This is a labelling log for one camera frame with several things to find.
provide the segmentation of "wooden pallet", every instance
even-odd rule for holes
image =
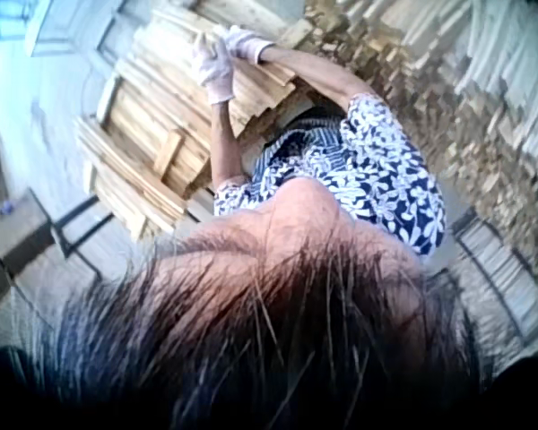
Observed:
[[[310,29],[300,20],[280,42],[295,47]],[[149,25],[118,60],[96,117],[77,121],[89,161],[88,191],[121,219],[133,240],[173,233],[187,217],[192,184],[210,169],[211,107],[193,79],[191,52],[199,32],[213,42],[219,31],[196,12],[158,2]],[[234,62],[230,121],[239,139],[261,133],[264,118],[295,98],[296,75],[276,64]]]

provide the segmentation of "woman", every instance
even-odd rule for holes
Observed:
[[[300,118],[248,181],[229,53],[290,67],[348,118]],[[68,301],[18,365],[24,424],[335,429],[457,414],[485,378],[455,292],[422,274],[442,201],[382,100],[339,66],[239,29],[216,56],[199,38],[195,70],[221,216]]]
[[[274,62],[290,68],[348,113],[347,118],[322,109],[307,112],[265,147],[253,178],[247,180],[228,114],[234,97],[233,67],[225,45],[233,56],[253,64]],[[398,247],[390,239],[395,237],[407,252],[421,257],[434,252],[445,228],[438,186],[403,128],[367,83],[323,58],[281,49],[238,27],[217,51],[217,56],[211,55],[203,35],[195,43],[195,69],[213,105],[217,215],[238,209],[280,211],[278,201],[283,199],[290,222],[298,215],[303,218],[295,211],[299,209],[318,224],[316,212],[308,208],[331,204],[380,244]],[[319,200],[307,201],[309,195]]]

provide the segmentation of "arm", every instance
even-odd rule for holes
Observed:
[[[233,63],[225,42],[219,40],[214,52],[203,33],[195,39],[193,68],[198,82],[207,89],[212,105],[212,180],[215,191],[223,183],[245,181],[241,152],[230,122],[230,100],[233,94]]]
[[[261,52],[260,59],[291,69],[345,112],[356,94],[377,94],[366,82],[340,65],[306,52],[272,46]]]
[[[243,182],[241,151],[231,128],[229,101],[212,105],[212,179],[217,191],[224,182]]]

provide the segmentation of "wooden plank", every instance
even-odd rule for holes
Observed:
[[[347,19],[354,25],[362,21],[362,16],[370,6],[371,2],[369,0],[360,0],[352,6],[348,7],[346,10]]]
[[[172,233],[178,218],[171,218],[147,202],[122,177],[103,163],[99,163],[100,175],[96,181],[96,194],[107,203],[109,208],[127,226],[137,211],[142,212],[149,220],[163,231]]]
[[[129,229],[130,237],[134,242],[138,242],[142,238],[148,221],[148,218],[142,213],[135,214],[135,216],[128,221],[127,228]]]
[[[106,124],[106,120],[109,116],[112,104],[116,97],[117,89],[121,83],[121,76],[113,72],[109,79],[106,81],[104,90],[101,93],[100,103],[98,104],[98,110],[96,111],[96,119],[102,126]]]
[[[158,177],[163,178],[165,176],[171,161],[178,153],[182,144],[183,137],[179,133],[175,131],[169,132],[168,140],[161,145],[161,150],[153,164],[153,171]]]
[[[96,176],[96,169],[91,164],[91,161],[85,160],[83,163],[83,190],[86,194],[93,193]]]
[[[308,35],[311,34],[311,31],[313,31],[313,24],[305,19],[300,19],[285,31],[285,34],[279,38],[277,44],[280,47],[295,49],[305,41]]]
[[[185,129],[209,150],[211,127],[206,118],[203,118],[199,112],[195,112],[193,107],[184,103],[182,99],[166,91],[162,82],[147,76],[130,61],[118,61],[116,70],[143,94],[145,102],[151,101],[152,105],[166,113],[179,128]]]
[[[114,171],[119,172],[127,183],[142,191],[145,198],[160,207],[171,217],[179,217],[185,210],[186,204],[173,193],[143,164],[130,159],[120,150],[111,138],[90,118],[79,118],[77,121],[80,135],[84,136],[86,146],[100,159],[108,163]]]
[[[377,22],[380,20],[380,17],[383,16],[383,13],[385,13],[386,10],[391,7],[394,2],[395,0],[377,0],[363,14],[363,18],[368,25],[377,25]]]
[[[482,34],[482,28],[484,27],[484,0],[472,0],[473,1],[473,13],[470,27],[470,38],[468,39],[468,48],[466,54],[469,58],[474,58],[476,54],[476,48]]]
[[[270,40],[277,40],[289,27],[288,22],[257,1],[207,0],[199,2],[195,11],[213,22],[226,27],[237,24]]]

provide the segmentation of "hand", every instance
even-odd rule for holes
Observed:
[[[225,45],[230,53],[254,65],[259,64],[259,57],[266,47],[274,45],[273,42],[257,36],[253,31],[242,30],[237,25],[233,25],[226,33]]]
[[[199,84],[207,89],[210,104],[216,105],[235,98],[233,63],[223,39],[219,40],[212,52],[205,35],[200,33],[194,44],[192,67]]]

